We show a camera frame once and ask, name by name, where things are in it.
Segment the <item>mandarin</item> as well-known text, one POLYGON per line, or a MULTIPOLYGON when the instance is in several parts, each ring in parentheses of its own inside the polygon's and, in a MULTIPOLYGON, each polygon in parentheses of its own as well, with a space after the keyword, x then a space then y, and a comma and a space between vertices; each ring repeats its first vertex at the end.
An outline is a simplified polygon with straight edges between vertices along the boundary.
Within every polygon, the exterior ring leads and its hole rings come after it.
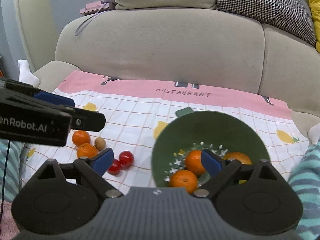
POLYGON ((99 151, 95 148, 95 146, 89 143, 84 143, 78 147, 76 156, 77 158, 81 158, 81 157, 93 158, 98 153, 99 151))
POLYGON ((170 177, 170 187, 183 187, 189 194, 198 189, 197 176, 189 170, 179 170, 170 177))
POLYGON ((185 168, 193 172, 196 176, 203 175, 206 170, 201 163, 201 150, 193 150, 185 158, 185 168))
POLYGON ((247 155, 241 152, 228 152, 225 154, 225 156, 223 156, 223 159, 225 160, 236 159, 245 165, 253 164, 251 159, 247 155))
POLYGON ((90 144, 91 137, 88 132, 79 130, 73 133, 72 142, 75 146, 79 147, 82 144, 90 144))

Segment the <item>brown kiwi fruit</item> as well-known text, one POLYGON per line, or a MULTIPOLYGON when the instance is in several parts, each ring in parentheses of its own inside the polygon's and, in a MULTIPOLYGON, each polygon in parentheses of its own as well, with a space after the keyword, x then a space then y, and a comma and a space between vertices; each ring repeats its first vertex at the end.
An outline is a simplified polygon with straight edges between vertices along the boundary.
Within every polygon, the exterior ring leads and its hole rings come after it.
POLYGON ((106 141, 104 138, 97 137, 94 141, 95 148, 100 152, 106 148, 106 141))

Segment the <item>red cherry tomato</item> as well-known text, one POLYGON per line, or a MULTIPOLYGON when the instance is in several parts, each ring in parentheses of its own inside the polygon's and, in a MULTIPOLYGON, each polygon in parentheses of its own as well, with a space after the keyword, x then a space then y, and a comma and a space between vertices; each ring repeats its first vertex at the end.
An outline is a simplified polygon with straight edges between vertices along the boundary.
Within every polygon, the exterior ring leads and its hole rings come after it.
POLYGON ((107 172, 113 176, 117 176, 122 171, 122 164, 119 160, 113 159, 112 165, 109 167, 107 172))
POLYGON ((134 155, 130 151, 123 151, 119 155, 119 161, 124 170, 131 167, 134 163, 134 160, 135 160, 134 155))

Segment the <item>white sock left foot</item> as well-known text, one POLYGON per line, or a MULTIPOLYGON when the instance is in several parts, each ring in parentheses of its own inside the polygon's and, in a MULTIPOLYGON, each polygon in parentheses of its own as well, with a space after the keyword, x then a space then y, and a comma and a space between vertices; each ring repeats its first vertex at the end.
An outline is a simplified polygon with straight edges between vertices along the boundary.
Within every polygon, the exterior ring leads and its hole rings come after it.
POLYGON ((31 72, 29 62, 24 59, 19 59, 17 64, 19 67, 18 81, 37 88, 40 85, 40 80, 31 72))

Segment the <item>white sock foot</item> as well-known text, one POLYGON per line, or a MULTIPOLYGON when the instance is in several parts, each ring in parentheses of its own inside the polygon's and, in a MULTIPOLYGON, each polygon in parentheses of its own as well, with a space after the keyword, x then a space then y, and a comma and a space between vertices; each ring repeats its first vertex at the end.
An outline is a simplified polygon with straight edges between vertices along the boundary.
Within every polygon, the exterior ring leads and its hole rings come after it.
POLYGON ((308 139, 310 144, 316 145, 320 138, 320 123, 312 126, 308 131, 308 139))
POLYGON ((17 64, 19 67, 18 81, 37 88, 40 85, 40 80, 31 72, 29 62, 24 59, 19 59, 17 64))

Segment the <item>pink checkered tablecloth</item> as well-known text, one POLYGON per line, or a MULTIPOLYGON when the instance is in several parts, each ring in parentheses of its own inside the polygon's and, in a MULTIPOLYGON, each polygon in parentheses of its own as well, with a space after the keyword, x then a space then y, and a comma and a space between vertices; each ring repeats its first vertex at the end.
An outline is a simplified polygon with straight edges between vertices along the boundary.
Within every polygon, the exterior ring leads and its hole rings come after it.
POLYGON ((292 121, 292 111, 283 101, 226 88, 182 85, 171 81, 116 80, 78 70, 42 90, 69 97, 79 108, 103 113, 106 125, 91 138, 103 138, 115 155, 130 151, 133 166, 117 176, 104 174, 115 188, 127 192, 131 186, 153 187, 151 151, 165 125, 176 112, 223 112, 248 124, 264 142, 272 163, 284 178, 300 162, 309 141, 292 121))

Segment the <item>teal striped pyjama leg right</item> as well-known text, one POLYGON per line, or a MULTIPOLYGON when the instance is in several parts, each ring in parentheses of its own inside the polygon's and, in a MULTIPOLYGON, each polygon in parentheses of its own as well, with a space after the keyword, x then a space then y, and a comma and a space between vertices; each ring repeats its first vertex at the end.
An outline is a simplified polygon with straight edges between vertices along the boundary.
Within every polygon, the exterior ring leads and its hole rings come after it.
POLYGON ((319 159, 319 143, 310 145, 289 178, 289 185, 303 204, 303 214, 296 228, 302 239, 319 239, 319 159))

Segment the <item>green ceramic bowl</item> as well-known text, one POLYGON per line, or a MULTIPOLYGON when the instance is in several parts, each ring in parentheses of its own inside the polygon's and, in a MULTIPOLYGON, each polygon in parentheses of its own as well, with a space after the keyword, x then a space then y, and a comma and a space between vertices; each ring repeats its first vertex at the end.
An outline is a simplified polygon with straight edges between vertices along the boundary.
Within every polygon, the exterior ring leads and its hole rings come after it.
POLYGON ((155 185, 167 187, 174 172, 184 169, 187 154, 206 148, 218 156, 240 152, 254 164, 270 159, 259 135, 243 121, 221 112, 188 113, 168 124, 156 139, 151 156, 155 185))

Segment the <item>mandarin in bowl front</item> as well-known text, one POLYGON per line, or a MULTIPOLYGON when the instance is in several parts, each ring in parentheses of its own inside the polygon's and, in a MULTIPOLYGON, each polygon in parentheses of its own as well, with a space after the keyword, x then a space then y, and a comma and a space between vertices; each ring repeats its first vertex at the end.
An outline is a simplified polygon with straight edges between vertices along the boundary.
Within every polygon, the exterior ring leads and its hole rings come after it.
POLYGON ((197 176, 189 170, 179 170, 170 177, 170 187, 183 187, 189 194, 198 189, 197 176))

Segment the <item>white sock right foot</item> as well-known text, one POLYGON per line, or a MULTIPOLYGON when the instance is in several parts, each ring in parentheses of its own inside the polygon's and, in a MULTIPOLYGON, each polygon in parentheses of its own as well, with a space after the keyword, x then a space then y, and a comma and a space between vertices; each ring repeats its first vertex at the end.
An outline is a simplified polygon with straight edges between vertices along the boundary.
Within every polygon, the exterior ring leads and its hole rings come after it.
POLYGON ((310 144, 316 145, 320 138, 320 123, 312 126, 308 131, 308 139, 310 144))

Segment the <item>green coaster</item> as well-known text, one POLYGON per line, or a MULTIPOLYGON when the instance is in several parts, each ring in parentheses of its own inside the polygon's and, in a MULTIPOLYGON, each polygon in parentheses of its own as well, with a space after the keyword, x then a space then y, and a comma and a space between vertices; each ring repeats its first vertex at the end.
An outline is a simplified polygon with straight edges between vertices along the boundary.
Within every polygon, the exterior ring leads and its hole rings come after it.
POLYGON ((185 116, 187 114, 194 113, 194 110, 191 107, 185 107, 183 109, 179 109, 175 112, 175 115, 179 118, 185 116))

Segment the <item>pink book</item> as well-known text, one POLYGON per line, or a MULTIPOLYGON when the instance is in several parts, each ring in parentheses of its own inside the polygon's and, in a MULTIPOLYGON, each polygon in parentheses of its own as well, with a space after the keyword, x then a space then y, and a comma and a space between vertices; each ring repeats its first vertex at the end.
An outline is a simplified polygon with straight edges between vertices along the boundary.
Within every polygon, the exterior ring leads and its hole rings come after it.
POLYGON ((82 9, 80 9, 79 14, 80 15, 90 15, 90 14, 96 14, 103 11, 109 11, 114 10, 115 5, 113 3, 104 3, 102 1, 92 2, 86 4, 86 6, 82 9))

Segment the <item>beige sofa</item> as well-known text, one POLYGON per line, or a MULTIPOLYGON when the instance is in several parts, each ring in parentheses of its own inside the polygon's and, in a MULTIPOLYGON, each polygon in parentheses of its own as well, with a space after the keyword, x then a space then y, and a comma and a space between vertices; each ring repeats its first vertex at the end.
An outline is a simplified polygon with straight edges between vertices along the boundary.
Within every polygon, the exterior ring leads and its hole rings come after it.
POLYGON ((299 131, 319 124, 319 53, 269 24, 217 10, 115 10, 67 24, 35 72, 53 91, 74 70, 181 81, 285 101, 299 131))

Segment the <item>grey houndstooth cushion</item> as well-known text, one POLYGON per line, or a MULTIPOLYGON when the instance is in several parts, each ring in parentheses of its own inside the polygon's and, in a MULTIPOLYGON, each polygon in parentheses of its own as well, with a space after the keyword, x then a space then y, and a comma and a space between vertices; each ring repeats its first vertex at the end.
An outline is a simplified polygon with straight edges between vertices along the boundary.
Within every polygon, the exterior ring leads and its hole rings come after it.
POLYGON ((304 0, 216 0, 216 9, 272 25, 316 45, 310 8, 304 0))

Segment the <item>yellow cushion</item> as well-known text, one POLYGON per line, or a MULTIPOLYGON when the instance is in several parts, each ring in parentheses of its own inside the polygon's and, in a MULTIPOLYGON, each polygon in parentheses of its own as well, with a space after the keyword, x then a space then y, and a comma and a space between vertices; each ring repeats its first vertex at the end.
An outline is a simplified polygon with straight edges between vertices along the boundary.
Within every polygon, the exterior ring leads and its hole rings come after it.
POLYGON ((309 0, 309 7, 315 28, 316 50, 319 53, 319 0, 309 0))

